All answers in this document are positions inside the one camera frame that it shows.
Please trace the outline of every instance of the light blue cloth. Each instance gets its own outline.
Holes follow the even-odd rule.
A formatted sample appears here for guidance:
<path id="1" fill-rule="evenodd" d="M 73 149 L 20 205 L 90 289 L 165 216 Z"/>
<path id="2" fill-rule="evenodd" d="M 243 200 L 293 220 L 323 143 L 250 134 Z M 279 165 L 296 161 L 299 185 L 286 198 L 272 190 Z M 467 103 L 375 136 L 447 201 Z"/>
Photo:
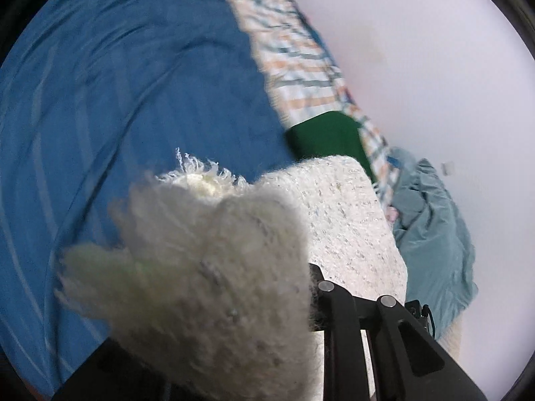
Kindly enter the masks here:
<path id="1" fill-rule="evenodd" d="M 456 204 L 423 159 L 393 148 L 401 166 L 392 206 L 400 213 L 394 223 L 396 245 L 407 265 L 407 301 L 419 300 L 433 313 L 437 339 L 477 294 L 472 265 L 475 251 Z"/>
<path id="2" fill-rule="evenodd" d="M 0 343 L 51 396 L 106 337 L 59 305 L 65 246 L 175 149 L 251 181 L 293 159 L 227 0 L 49 0 L 0 69 Z"/>

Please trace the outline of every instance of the white fluffy cloth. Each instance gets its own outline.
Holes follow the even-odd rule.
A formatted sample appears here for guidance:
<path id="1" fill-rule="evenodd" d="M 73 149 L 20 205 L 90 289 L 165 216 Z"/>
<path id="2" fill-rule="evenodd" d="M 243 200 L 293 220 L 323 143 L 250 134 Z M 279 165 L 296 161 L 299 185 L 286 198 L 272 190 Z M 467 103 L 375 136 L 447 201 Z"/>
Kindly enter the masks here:
<path id="1" fill-rule="evenodd" d="M 348 157 L 309 160 L 254 185 L 187 159 L 111 212 L 124 247 L 68 250 L 60 297 L 213 399 L 321 399 L 308 261 L 353 295 L 405 297 L 405 264 Z"/>

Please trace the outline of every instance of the white background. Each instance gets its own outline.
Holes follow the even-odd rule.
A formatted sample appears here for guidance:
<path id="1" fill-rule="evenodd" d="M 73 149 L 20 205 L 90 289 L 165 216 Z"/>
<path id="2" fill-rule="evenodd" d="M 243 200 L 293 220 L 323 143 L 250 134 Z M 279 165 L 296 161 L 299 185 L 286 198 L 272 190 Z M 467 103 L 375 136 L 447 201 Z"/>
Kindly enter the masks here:
<path id="1" fill-rule="evenodd" d="M 461 365 L 499 400 L 535 349 L 535 63 L 490 0 L 296 0 L 392 145 L 439 168 L 472 233 Z"/>

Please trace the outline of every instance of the plaid fabric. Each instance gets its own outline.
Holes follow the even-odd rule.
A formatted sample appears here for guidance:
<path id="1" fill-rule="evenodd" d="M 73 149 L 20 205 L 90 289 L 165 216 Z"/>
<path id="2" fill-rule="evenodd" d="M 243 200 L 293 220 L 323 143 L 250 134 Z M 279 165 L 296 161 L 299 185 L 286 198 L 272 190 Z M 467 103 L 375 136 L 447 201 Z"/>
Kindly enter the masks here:
<path id="1" fill-rule="evenodd" d="M 399 171 L 387 160 L 390 148 L 377 127 L 355 105 L 340 69 L 314 40 L 293 0 L 229 0 L 240 29 L 266 78 L 271 105 L 286 129 L 330 111 L 359 122 L 360 141 L 376 177 L 384 210 L 390 205 Z"/>

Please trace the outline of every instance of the green fabric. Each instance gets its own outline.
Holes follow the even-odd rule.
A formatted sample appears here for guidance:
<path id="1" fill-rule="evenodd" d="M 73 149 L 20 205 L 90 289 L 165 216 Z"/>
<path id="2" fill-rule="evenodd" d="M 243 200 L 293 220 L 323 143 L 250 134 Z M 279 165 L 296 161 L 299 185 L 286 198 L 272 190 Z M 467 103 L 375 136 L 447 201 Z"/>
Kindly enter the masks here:
<path id="1" fill-rule="evenodd" d="M 312 117 L 286 131 L 286 140 L 298 160 L 347 155 L 356 159 L 375 182 L 358 129 L 360 124 L 341 112 L 327 112 Z"/>

